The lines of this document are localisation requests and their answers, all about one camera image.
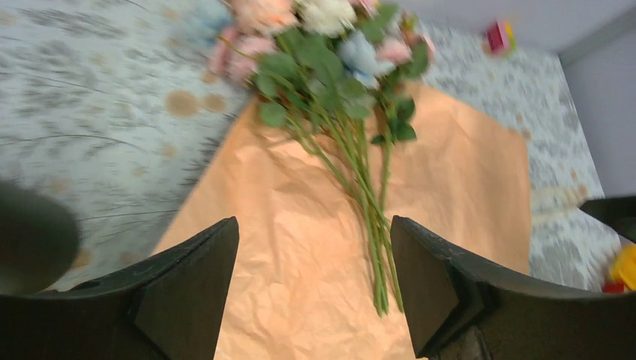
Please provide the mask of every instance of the brown paper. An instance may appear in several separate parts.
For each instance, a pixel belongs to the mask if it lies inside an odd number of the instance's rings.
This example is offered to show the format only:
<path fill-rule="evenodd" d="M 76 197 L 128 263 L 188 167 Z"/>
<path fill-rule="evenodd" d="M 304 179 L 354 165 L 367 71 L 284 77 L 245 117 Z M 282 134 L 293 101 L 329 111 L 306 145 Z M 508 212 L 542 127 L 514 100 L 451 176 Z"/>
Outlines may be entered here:
<path fill-rule="evenodd" d="M 412 218 L 527 273 L 530 181 L 521 136 L 439 91 L 415 90 L 418 140 L 394 150 L 387 216 Z M 388 316 L 377 316 L 368 244 L 351 203 L 319 159 L 259 125 L 254 105 L 155 250 L 238 218 L 215 359 L 414 359 L 395 302 Z M 379 177 L 379 148 L 370 162 Z"/>

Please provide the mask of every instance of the yellow object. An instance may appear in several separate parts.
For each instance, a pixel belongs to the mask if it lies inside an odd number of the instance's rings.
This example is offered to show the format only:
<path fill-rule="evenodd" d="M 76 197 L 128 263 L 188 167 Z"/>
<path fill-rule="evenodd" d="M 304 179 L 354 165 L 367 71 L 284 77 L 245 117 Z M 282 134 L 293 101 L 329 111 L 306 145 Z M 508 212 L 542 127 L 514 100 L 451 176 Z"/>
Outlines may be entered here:
<path fill-rule="evenodd" d="M 616 258 L 610 270 L 614 281 L 621 281 L 630 290 L 636 290 L 636 245 L 626 247 Z"/>

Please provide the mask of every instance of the wrapping paper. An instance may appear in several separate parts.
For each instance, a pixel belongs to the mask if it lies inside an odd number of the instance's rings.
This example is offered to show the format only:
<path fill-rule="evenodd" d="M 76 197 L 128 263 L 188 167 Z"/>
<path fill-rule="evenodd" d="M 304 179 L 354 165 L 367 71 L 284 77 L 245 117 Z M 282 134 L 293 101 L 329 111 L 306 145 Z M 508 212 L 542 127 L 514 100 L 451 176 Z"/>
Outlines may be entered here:
<path fill-rule="evenodd" d="M 394 149 L 387 216 L 412 218 L 527 273 L 524 140 L 437 90 L 414 85 L 410 91 L 418 140 Z M 378 178 L 380 164 L 380 148 L 373 148 L 370 165 Z M 395 302 L 383 318 L 374 308 L 368 243 L 352 203 L 319 159 L 257 121 L 254 102 L 155 253 L 229 216 L 238 218 L 241 242 L 215 359 L 415 358 Z"/>

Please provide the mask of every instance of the table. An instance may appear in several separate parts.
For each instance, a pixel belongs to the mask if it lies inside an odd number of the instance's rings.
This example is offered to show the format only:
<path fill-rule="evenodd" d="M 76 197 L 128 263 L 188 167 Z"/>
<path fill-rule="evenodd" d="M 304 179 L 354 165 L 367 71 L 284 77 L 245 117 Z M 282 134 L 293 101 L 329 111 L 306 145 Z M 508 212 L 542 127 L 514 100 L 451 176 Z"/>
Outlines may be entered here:
<path fill-rule="evenodd" d="M 248 98 L 173 40 L 190 4 L 0 3 L 0 176 L 61 201 L 82 227 L 56 289 L 146 257 Z M 572 207 L 602 189 L 559 59 L 524 48 L 493 59 L 476 35 L 423 31 L 438 50 L 424 81 L 527 140 L 531 275 L 597 290 L 620 243 Z"/>

